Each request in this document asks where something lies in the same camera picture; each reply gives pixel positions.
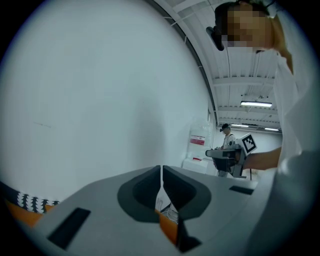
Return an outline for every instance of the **black slot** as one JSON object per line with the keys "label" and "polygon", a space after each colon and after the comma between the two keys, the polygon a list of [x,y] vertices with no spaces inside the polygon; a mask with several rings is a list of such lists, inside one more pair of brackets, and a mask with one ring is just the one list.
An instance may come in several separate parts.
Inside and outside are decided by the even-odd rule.
{"label": "black slot", "polygon": [[254,190],[251,188],[246,188],[246,187],[241,187],[241,186],[232,186],[229,188],[229,190],[239,192],[242,194],[246,194],[246,195],[251,195],[254,192]]}
{"label": "black slot", "polygon": [[90,213],[91,211],[86,209],[75,209],[48,237],[48,240],[65,250]]}

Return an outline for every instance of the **white wall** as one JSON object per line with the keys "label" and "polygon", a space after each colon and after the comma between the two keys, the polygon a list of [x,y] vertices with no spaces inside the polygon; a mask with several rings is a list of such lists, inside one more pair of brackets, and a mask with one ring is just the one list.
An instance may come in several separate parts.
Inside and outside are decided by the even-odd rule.
{"label": "white wall", "polygon": [[[257,145],[257,149],[253,153],[268,152],[275,150],[282,145],[282,135],[272,134],[272,133],[261,133],[252,131],[241,131],[231,128],[231,132],[234,134],[235,138],[241,138],[242,136],[251,133],[252,137]],[[220,128],[215,131],[215,140],[213,142],[213,147],[221,147],[224,143],[225,135],[220,132]]]}
{"label": "white wall", "polygon": [[96,180],[181,166],[208,91],[177,32],[142,1],[52,1],[0,77],[1,181],[63,200]]}

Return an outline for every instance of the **white shirt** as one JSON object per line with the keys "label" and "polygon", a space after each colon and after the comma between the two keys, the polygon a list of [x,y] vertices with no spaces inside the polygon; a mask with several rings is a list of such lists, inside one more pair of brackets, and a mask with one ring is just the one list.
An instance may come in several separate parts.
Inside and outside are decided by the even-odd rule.
{"label": "white shirt", "polygon": [[236,137],[234,136],[234,134],[232,132],[230,132],[228,135],[226,135],[224,137],[224,140],[223,140],[223,149],[226,150],[228,149],[228,146],[229,146],[229,143],[230,142],[234,142],[236,141]]}
{"label": "white shirt", "polygon": [[292,55],[293,74],[287,60],[278,55],[273,92],[280,126],[282,149],[279,165],[303,150],[320,148],[319,63],[308,39],[286,11],[277,13],[288,51]]}

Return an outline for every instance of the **man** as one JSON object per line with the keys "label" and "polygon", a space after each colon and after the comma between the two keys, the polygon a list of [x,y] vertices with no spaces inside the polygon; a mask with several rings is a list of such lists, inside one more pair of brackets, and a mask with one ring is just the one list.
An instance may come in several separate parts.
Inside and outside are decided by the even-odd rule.
{"label": "man", "polygon": [[215,38],[222,40],[226,36],[229,45],[247,47],[256,53],[274,50],[278,54],[273,92],[282,129],[282,147],[250,154],[243,168],[275,168],[284,159],[301,154],[302,149],[318,150],[319,135],[307,138],[303,126],[319,126],[319,119],[311,117],[312,113],[317,115],[319,107],[319,63],[299,25],[284,10],[270,17],[261,2],[252,0],[223,3],[214,12]]}
{"label": "man", "polygon": [[[227,150],[228,146],[230,145],[230,143],[236,141],[236,137],[231,132],[231,128],[230,128],[229,124],[227,124],[227,123],[222,125],[222,128],[220,129],[220,132],[223,132],[223,134],[225,135],[224,140],[223,140],[223,145],[222,145],[222,147],[220,149],[221,150]],[[226,171],[218,170],[218,176],[219,177],[227,177],[227,174],[228,173]]]}

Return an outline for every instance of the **black cap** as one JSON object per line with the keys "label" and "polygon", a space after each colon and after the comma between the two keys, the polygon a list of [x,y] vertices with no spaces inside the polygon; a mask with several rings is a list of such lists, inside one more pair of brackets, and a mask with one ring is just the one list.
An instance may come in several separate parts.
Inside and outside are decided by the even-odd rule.
{"label": "black cap", "polygon": [[224,125],[222,125],[220,132],[222,132],[225,128],[230,128],[229,124],[225,123]]}

